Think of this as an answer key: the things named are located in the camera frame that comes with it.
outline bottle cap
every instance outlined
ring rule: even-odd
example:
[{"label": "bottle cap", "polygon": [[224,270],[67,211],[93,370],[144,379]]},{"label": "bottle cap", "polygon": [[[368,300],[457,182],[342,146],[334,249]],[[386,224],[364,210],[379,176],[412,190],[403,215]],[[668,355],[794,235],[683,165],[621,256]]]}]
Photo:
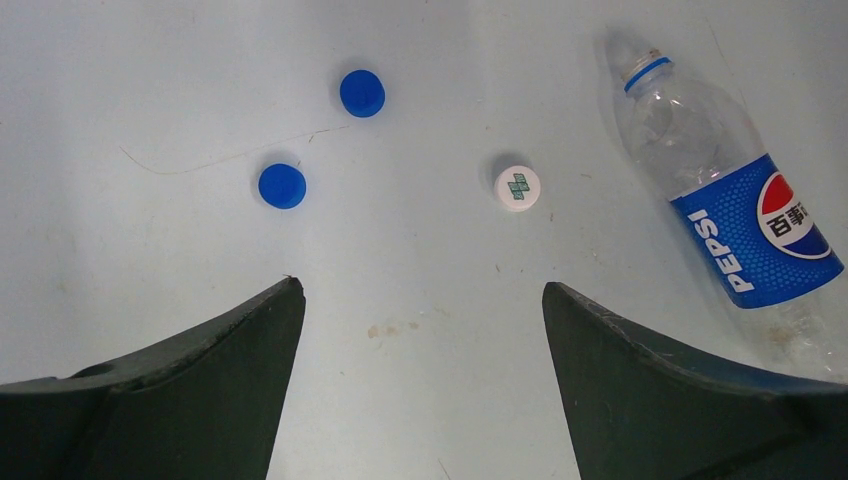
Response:
[{"label": "bottle cap", "polygon": [[528,167],[509,167],[495,180],[495,196],[510,212],[523,212],[532,207],[542,193],[536,172]]},{"label": "bottle cap", "polygon": [[370,117],[386,103],[386,91],[377,75],[368,70],[349,73],[339,88],[342,104],[354,117]]},{"label": "bottle cap", "polygon": [[294,208],[306,196],[306,178],[290,165],[271,165],[259,176],[259,194],[273,207]]}]

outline pepsi logo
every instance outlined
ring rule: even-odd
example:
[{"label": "pepsi logo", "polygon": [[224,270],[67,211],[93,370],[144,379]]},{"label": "pepsi logo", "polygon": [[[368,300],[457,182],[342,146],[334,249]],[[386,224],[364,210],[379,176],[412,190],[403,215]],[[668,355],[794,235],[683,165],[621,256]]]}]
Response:
[{"label": "pepsi logo", "polygon": [[780,173],[760,191],[757,221],[769,243],[788,255],[808,260],[830,255],[830,245]]}]

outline stain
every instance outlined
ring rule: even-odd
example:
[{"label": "stain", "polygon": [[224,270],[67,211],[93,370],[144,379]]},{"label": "stain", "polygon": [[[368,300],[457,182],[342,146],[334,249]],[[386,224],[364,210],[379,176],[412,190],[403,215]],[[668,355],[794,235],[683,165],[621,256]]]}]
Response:
[{"label": "stain", "polygon": [[[368,329],[368,338],[398,337],[407,330],[418,330],[419,328],[421,328],[421,325],[417,322],[409,322],[405,324],[387,322],[383,325],[372,325],[371,328]],[[379,350],[380,347],[382,347],[382,342],[380,342],[380,346],[378,346],[377,349]]]},{"label": "stain", "polygon": [[795,337],[795,333],[786,327],[772,327],[768,331],[768,337],[773,343],[785,347]]},{"label": "stain", "polygon": [[447,310],[445,310],[442,307],[433,307],[433,310],[435,310],[436,313],[438,313],[439,315],[441,315],[445,318],[451,318],[450,312],[448,312]]}]

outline blue ring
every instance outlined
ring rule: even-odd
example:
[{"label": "blue ring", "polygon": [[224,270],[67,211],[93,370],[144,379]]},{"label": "blue ring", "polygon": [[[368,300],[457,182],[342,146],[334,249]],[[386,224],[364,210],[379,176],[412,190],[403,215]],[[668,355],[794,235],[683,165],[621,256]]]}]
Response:
[{"label": "blue ring", "polygon": [[644,77],[646,73],[665,63],[671,63],[671,60],[669,60],[668,57],[658,58],[647,67],[643,68],[639,73],[633,75],[633,78],[631,78],[630,81],[627,82],[627,85],[624,86],[624,93],[627,93],[627,91],[630,90],[630,88],[633,87],[633,85],[638,82],[640,78]]}]

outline blue bottle cap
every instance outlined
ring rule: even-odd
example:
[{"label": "blue bottle cap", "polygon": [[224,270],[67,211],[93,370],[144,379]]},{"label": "blue bottle cap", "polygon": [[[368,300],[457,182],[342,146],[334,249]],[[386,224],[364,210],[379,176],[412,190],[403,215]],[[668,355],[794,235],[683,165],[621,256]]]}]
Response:
[{"label": "blue bottle cap", "polygon": [[259,194],[269,205],[287,210],[306,196],[306,178],[298,169],[277,163],[259,176]]},{"label": "blue bottle cap", "polygon": [[368,70],[357,70],[347,74],[339,89],[342,104],[354,117],[370,117],[383,108],[386,91],[377,75]]}]

